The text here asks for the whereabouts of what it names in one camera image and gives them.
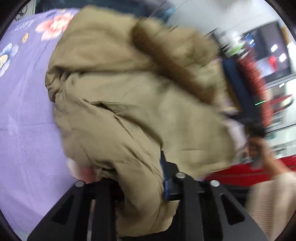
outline bed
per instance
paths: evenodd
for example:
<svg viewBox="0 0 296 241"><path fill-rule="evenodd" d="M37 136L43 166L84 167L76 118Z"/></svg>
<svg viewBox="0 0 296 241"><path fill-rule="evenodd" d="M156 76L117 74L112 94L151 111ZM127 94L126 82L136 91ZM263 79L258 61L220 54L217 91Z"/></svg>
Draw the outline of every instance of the bed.
<svg viewBox="0 0 296 241"><path fill-rule="evenodd" d="M75 182L65 165L44 77L77 11L55 9L24 18L0 41L0 209L24 239ZM63 24L62 31L51 29L52 23Z"/></svg>

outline metal screw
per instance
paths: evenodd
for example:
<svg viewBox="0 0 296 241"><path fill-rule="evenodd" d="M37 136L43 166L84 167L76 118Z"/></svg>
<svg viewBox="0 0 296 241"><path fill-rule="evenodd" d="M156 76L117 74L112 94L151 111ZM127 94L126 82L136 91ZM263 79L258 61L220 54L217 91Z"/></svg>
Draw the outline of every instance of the metal screw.
<svg viewBox="0 0 296 241"><path fill-rule="evenodd" d="M210 181L210 184L211 184L211 186L213 186L213 187L218 187L218 186L220 186L220 182L217 181L217 180L212 180L212 181Z"/></svg>
<svg viewBox="0 0 296 241"><path fill-rule="evenodd" d="M183 179L183 178L186 177L186 174L185 173L182 173L182 172L178 172L178 173L176 173L176 177L177 178L180 178L180 179Z"/></svg>
<svg viewBox="0 0 296 241"><path fill-rule="evenodd" d="M78 187L78 188L81 188L81 187L84 186L84 184L85 184L84 181L77 181L77 182L75 183L75 186Z"/></svg>

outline beige sleeve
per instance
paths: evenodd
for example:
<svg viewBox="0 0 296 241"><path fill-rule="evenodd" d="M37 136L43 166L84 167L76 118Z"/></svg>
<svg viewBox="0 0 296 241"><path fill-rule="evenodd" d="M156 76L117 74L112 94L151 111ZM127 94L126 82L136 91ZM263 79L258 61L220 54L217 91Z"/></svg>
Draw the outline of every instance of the beige sleeve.
<svg viewBox="0 0 296 241"><path fill-rule="evenodd" d="M273 180L254 185L246 209L269 240L283 231L296 210L296 175L286 172Z"/></svg>

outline television screen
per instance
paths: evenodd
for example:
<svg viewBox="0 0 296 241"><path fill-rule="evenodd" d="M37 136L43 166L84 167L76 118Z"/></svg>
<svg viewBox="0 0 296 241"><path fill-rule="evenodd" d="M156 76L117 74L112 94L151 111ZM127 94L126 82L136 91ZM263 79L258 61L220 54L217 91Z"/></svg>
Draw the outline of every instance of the television screen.
<svg viewBox="0 0 296 241"><path fill-rule="evenodd" d="M267 83L291 74L286 43L278 22L272 22L243 34Z"/></svg>

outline floral pattern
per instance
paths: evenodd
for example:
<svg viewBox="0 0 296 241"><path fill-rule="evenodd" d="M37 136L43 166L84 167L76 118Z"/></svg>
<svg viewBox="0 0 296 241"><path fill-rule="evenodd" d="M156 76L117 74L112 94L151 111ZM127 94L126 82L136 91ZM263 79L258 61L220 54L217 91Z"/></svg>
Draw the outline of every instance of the floral pattern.
<svg viewBox="0 0 296 241"><path fill-rule="evenodd" d="M54 17L54 19L46 20L40 23L35 31L37 33L42 33L41 41L49 40L58 37L63 31L68 27L71 19L71 13L64 13Z"/></svg>
<svg viewBox="0 0 296 241"><path fill-rule="evenodd" d="M4 75L5 71L10 65L11 58L18 52L19 46L8 44L2 52L0 52L0 77Z"/></svg>
<svg viewBox="0 0 296 241"><path fill-rule="evenodd" d="M28 34L28 33L25 33L25 35L24 35L23 38L22 38L22 43L23 43L23 44L26 43L28 37L29 37L29 34Z"/></svg>

